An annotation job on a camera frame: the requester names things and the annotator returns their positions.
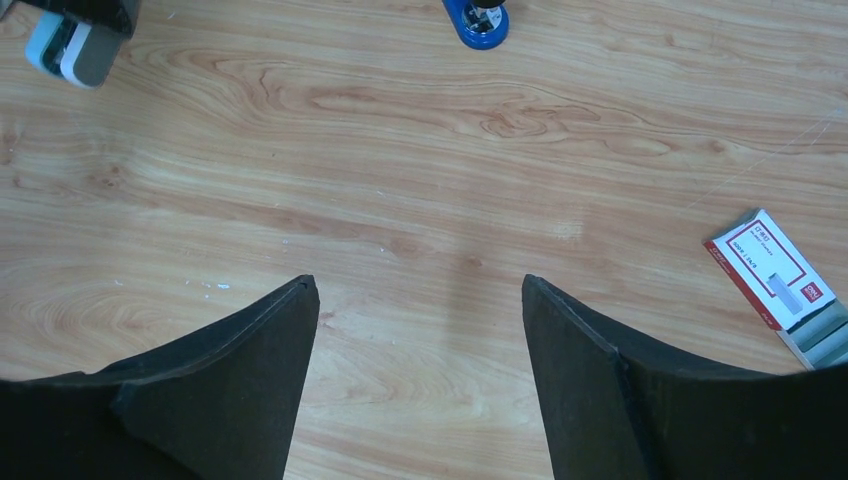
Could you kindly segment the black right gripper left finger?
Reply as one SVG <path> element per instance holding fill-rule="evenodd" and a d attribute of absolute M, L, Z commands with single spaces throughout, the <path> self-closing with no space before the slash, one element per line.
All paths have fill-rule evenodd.
<path fill-rule="evenodd" d="M 1 384 L 5 479 L 280 479 L 319 319 L 301 275 L 100 371 Z"/>

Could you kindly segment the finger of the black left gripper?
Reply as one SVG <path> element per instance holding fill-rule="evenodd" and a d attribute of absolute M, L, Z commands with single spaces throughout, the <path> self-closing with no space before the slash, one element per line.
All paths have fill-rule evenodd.
<path fill-rule="evenodd" d="M 22 2 L 80 23 L 109 29 L 123 37 L 133 36 L 140 9 L 140 1 L 137 0 L 22 0 Z"/>

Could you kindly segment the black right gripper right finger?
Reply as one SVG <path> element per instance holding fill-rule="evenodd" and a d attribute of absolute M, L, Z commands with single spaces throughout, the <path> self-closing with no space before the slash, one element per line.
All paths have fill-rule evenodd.
<path fill-rule="evenodd" d="M 657 340 L 527 275 L 522 318 L 558 479 L 843 479 L 847 369 L 773 375 Z"/>

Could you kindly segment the light blue white stapler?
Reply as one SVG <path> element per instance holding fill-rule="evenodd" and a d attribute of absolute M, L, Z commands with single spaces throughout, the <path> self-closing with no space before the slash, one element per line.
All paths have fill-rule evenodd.
<path fill-rule="evenodd" d="M 96 89 L 107 79 L 124 42 L 108 28 L 44 12 L 28 40 L 25 56 L 45 74 Z"/>

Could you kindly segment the blue black stapler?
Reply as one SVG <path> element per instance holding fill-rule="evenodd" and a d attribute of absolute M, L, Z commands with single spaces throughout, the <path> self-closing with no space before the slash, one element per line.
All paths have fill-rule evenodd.
<path fill-rule="evenodd" d="M 509 32 L 504 0 L 443 0 L 442 4 L 459 39 L 475 50 L 493 49 Z"/>

